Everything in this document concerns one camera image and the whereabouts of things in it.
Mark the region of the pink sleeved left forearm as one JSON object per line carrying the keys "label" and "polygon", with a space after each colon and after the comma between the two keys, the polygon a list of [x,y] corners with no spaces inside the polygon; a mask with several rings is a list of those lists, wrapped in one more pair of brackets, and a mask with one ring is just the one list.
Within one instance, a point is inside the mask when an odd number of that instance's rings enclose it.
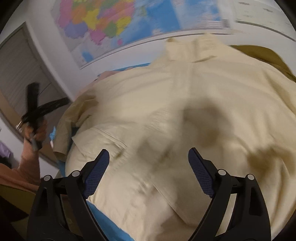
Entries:
{"label": "pink sleeved left forearm", "polygon": [[23,142],[23,152],[18,168],[10,169],[4,164],[0,168],[1,185],[36,192],[41,182],[39,152],[34,152],[28,140]]}

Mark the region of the person's left hand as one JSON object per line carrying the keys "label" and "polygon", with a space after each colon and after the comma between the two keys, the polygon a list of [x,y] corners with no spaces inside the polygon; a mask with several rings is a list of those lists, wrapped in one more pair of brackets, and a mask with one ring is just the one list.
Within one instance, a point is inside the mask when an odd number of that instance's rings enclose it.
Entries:
{"label": "person's left hand", "polygon": [[37,142],[43,142],[47,135],[47,121],[44,119],[36,131],[30,125],[26,125],[24,135],[27,141],[31,141],[31,134]]}

